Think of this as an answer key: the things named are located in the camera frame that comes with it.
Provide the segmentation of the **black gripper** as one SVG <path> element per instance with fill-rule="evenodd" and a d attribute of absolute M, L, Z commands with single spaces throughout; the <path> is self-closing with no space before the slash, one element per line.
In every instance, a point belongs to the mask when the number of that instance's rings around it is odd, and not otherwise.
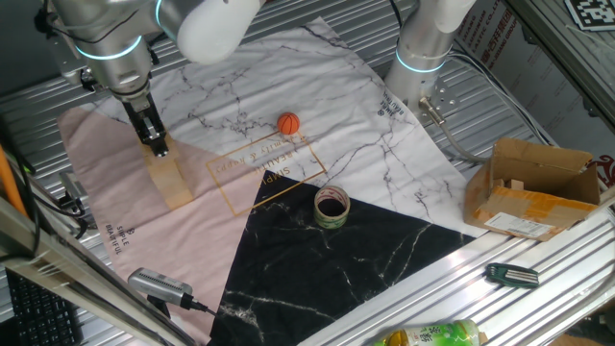
<path fill-rule="evenodd" d="M 149 92 L 140 94 L 125 94 L 120 96 L 129 120 L 135 128 L 140 142 L 148 145 L 156 157 L 164 157 L 168 154 L 168 146 L 165 142 L 166 130 L 156 119 L 150 115 L 153 111 L 153 101 Z"/>

